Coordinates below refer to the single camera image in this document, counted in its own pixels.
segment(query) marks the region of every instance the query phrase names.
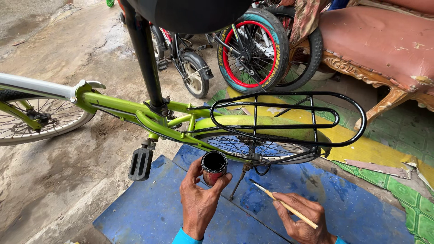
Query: hand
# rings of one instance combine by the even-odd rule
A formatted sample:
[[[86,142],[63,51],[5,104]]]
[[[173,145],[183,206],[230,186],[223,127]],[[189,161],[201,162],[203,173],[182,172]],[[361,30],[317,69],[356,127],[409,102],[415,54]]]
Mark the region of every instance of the hand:
[[[288,213],[288,210],[280,202],[273,201],[273,205],[290,237],[301,244],[335,244],[337,236],[327,231],[324,208],[318,202],[309,201],[295,193],[284,194],[273,192],[273,196],[318,225],[318,228],[314,229],[303,220],[294,222],[290,217],[293,213]]]
[[[202,240],[205,230],[216,212],[221,191],[232,180],[232,174],[226,173],[217,179],[216,184],[209,190],[196,185],[201,181],[201,159],[195,160],[188,169],[187,175],[181,182],[182,230],[196,240]]]

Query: blue mat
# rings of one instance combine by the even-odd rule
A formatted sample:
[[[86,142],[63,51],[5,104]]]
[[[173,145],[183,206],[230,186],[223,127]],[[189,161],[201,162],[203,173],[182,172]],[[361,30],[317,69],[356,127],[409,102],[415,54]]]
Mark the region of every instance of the blue mat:
[[[171,243],[182,225],[180,182],[190,163],[203,154],[183,145],[173,162],[160,156],[153,162],[149,180],[134,182],[94,226],[112,243]],[[296,243],[286,234],[270,198],[251,185],[250,178],[271,191],[295,192],[319,201],[329,232],[348,243],[414,242],[403,211],[311,163],[274,165],[265,176],[249,171],[229,202],[241,168],[241,163],[229,162],[233,180],[222,193],[204,243]]]

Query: paint can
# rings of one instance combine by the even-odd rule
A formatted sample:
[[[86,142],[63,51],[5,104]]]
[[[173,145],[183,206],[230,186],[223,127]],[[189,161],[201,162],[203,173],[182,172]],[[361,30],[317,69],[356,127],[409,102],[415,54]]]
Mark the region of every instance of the paint can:
[[[201,165],[205,183],[213,186],[219,177],[226,174],[227,158],[222,152],[209,151],[203,155]]]

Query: black rear rack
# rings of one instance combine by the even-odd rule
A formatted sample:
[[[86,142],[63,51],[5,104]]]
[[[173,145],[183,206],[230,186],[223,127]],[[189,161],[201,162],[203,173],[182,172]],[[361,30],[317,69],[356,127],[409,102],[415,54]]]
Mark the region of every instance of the black rear rack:
[[[259,96],[299,96],[304,95],[306,96],[304,99],[298,101],[296,104],[280,104],[280,103],[270,103],[270,102],[258,102]],[[339,114],[331,109],[326,107],[317,107],[314,106],[313,102],[313,96],[318,95],[326,95],[326,96],[334,96],[340,99],[343,99],[349,103],[351,103],[359,112],[360,117],[362,119],[361,127],[359,131],[349,140],[345,142],[319,142],[318,136],[317,136],[317,129],[328,129],[332,128],[339,124]],[[254,97],[254,102],[236,102],[238,100],[247,99]],[[309,106],[306,105],[300,105],[306,101],[310,102]],[[228,106],[254,106],[254,121],[253,125],[222,125],[215,119],[214,116],[214,110],[218,108],[224,108]],[[256,125],[256,119],[257,119],[257,107],[258,106],[264,106],[264,107],[276,107],[276,108],[285,108],[284,111],[277,114],[275,117],[279,117],[282,114],[288,112],[291,109],[304,109],[304,110],[310,110],[312,114],[312,124],[299,124],[299,125]],[[212,131],[217,129],[224,129],[230,132],[233,132],[235,134],[239,134],[242,136],[246,136],[248,138],[254,139],[254,140],[265,140],[265,141],[275,141],[275,142],[282,142],[282,143],[294,143],[294,144],[302,144],[302,145],[312,145],[312,146],[320,146],[320,147],[343,147],[348,146],[355,141],[357,141],[365,132],[367,119],[366,114],[363,110],[363,108],[353,99],[336,92],[322,92],[322,91],[314,91],[314,92],[258,92],[254,94],[249,95],[243,95],[238,96],[234,98],[229,99],[222,99],[216,101],[212,106],[200,106],[200,107],[192,107],[189,108],[189,110],[196,110],[196,109],[209,109],[210,110],[210,118],[216,125],[216,127],[207,128],[207,129],[199,129],[199,130],[192,130],[188,131],[188,133],[195,133],[195,132],[204,132],[204,131]],[[335,120],[331,124],[318,124],[316,122],[316,116],[315,111],[325,111],[332,113],[335,117]],[[253,133],[247,133],[240,131],[240,129],[249,129],[253,130]],[[314,138],[315,141],[306,141],[306,140],[297,140],[292,138],[276,138],[276,137],[268,137],[266,135],[257,135],[256,130],[258,129],[313,129],[314,131]]]

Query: green spring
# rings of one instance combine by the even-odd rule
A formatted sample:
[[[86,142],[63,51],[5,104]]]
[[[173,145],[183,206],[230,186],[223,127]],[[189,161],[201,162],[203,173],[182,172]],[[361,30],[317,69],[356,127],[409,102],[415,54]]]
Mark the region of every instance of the green spring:
[[[113,5],[115,4],[115,0],[105,0],[105,2],[107,3],[107,6],[109,6],[109,7],[113,7]]]

